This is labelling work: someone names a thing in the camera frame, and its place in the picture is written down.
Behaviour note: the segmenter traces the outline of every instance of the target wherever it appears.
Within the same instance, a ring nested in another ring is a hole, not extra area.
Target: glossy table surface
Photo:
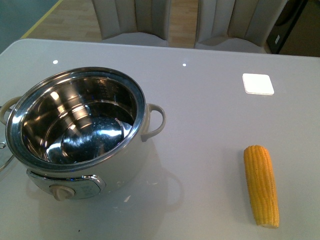
[[[164,109],[147,163],[111,194],[58,202],[15,159],[0,181],[0,239],[320,239],[320,58],[24,39],[0,55],[0,105],[93,66],[131,76]],[[246,93],[245,73],[269,75],[274,94]],[[254,222],[250,145],[270,152],[278,229]]]

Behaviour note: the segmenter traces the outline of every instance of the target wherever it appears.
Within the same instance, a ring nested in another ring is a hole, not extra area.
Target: ear of corn
[[[258,226],[276,229],[279,209],[269,152],[263,146],[249,146],[244,150],[243,159],[254,220]]]

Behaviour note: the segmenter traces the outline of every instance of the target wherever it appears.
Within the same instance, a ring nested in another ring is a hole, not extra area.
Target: wooden floor
[[[197,0],[172,0],[170,47],[192,48],[194,46],[197,11]],[[82,42],[102,40],[91,0],[63,0],[27,38]]]

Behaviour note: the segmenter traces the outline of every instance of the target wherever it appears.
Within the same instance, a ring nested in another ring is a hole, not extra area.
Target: chair
[[[102,42],[168,46],[171,0],[92,0]]]
[[[288,0],[199,0],[195,49],[266,53]]]

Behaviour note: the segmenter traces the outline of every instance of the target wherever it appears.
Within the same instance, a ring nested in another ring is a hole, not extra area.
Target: electric cooking pot
[[[162,122],[149,131],[152,111]],[[166,115],[160,106],[146,104],[128,75],[83,67],[53,75],[9,100],[0,121],[9,149],[30,179],[62,201],[108,193],[131,180],[146,160],[147,140],[163,130]]]

